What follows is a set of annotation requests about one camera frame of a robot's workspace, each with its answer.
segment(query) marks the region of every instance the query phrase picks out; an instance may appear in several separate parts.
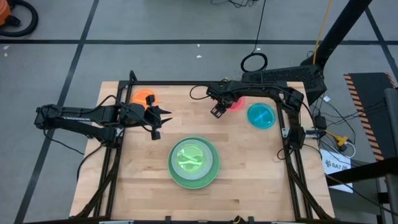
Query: green plate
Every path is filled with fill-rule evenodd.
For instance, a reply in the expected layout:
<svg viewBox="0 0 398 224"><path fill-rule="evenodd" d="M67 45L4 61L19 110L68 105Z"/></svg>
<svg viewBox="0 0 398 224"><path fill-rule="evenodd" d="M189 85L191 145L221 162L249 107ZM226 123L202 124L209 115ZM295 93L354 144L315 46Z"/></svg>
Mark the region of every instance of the green plate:
<svg viewBox="0 0 398 224"><path fill-rule="evenodd" d="M211 167L210 167L209 171L203 177L200 177L199 179L193 179L193 180L185 179L185 178L179 176L173 168L173 164L172 164L173 156L172 155L173 155L174 150L176 150L177 146L180 145L182 142L189 141L189 140L196 140L196 141L200 141L200 142L204 143L206 145L206 147L208 147L211 152L211 157L212 157ZM190 138L186 138L186 139L179 141L173 147L173 149L171 150L171 152L169 154L167 166L169 168L170 175L172 176L173 180L176 183L178 183L179 185L181 185L182 187L185 187L187 189L200 189L200 188L205 187L208 184L210 184L216 178L216 176L218 174L218 170L220 169L220 158L218 156L216 148L214 147L214 145L212 145L212 143L210 143L209 141L207 141L206 139L203 139L203 138L190 137Z"/></svg>

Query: yellow cable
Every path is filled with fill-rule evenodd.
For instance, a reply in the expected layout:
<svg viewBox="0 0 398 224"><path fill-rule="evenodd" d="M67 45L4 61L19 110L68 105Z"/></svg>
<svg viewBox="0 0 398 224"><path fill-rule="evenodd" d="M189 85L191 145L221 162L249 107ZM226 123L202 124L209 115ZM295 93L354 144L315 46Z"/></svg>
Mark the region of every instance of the yellow cable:
<svg viewBox="0 0 398 224"><path fill-rule="evenodd" d="M326 19L328 18L328 15L329 15L329 11L330 11L330 7L331 7L331 3L332 3L332 2L333 2L333 0L329 0L328 9L326 10L325 16L323 17L322 26L321 26L321 29L320 29L319 34L318 34L317 42L316 42L316 44L315 44L315 50L313 51L313 58L312 58L312 64L313 64L313 65L315 65L315 59L316 59L316 57L317 57L317 50L318 50L319 39L321 39L321 35L322 35L322 32L323 32L323 27L324 27L325 24L326 24Z"/></svg>

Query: white paper sign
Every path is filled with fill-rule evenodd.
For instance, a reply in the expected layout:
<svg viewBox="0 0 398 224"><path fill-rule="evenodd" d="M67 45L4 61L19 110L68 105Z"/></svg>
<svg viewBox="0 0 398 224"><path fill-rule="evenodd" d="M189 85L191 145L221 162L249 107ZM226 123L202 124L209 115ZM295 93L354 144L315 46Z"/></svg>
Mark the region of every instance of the white paper sign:
<svg viewBox="0 0 398 224"><path fill-rule="evenodd" d="M351 160L341 154L337 154L335 152L326 151L321 149L322 154L322 166L323 170L326 174L332 174L334 172L339 172L342 170L351 168ZM353 193L349 187L345 185L336 185L329 187L336 190L341 190L348 193Z"/></svg>

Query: orange object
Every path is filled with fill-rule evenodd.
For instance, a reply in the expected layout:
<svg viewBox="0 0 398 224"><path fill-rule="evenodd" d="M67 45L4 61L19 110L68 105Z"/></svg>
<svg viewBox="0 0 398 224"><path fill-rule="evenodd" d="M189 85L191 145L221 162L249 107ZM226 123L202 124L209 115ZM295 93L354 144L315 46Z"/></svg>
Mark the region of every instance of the orange object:
<svg viewBox="0 0 398 224"><path fill-rule="evenodd" d="M155 92L153 92L152 90L137 90L137 91L135 91L134 94L132 95L132 97L130 98L130 103L141 104L142 106L144 106L145 109L147 109L148 105L147 105L146 98L149 95L155 96L154 105L157 105L157 96L156 96Z"/></svg>
<svg viewBox="0 0 398 224"><path fill-rule="evenodd" d="M11 15L7 0L0 0L0 26L6 23L6 18Z"/></svg>

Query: gray floor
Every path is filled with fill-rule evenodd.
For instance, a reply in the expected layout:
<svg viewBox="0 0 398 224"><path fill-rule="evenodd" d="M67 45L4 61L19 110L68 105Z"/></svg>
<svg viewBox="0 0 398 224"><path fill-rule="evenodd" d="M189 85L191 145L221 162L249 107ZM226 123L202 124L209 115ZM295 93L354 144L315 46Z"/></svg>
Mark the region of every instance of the gray floor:
<svg viewBox="0 0 398 224"><path fill-rule="evenodd" d="M29 0L39 12L37 30L20 39L79 40L93 0ZM324 35L347 0L335 1ZM268 0L262 40L315 40L327 0ZM231 4L213 6L210 0L99 0L88 40L255 39L262 1L235 9ZM374 1L370 10L385 40L398 40L398 2ZM24 9L16 14L29 18ZM77 48L74 44L2 44L0 37L0 122L3 125L0 157L0 217L14 223L30 181L44 137L33 126L35 108L57 103ZM362 15L345 40L377 40ZM86 44L83 47L65 105L93 107L103 81L127 79L134 70L140 80L239 79L240 61L251 52L245 44ZM298 65L313 45L259 45L267 54L268 69ZM389 45L398 58L398 46ZM249 65L255 68L257 61ZM341 45L325 67L327 95L342 114L355 112L343 74L388 72L391 66L380 45ZM333 113L326 105L323 110ZM374 157L361 123L350 121L356 131L356 160ZM336 134L352 136L345 125L332 127ZM86 138L56 131L55 139L84 150ZM67 218L76 187L76 168L82 156L51 144L27 209L25 222ZM338 218L375 222L374 216L335 207Z"/></svg>

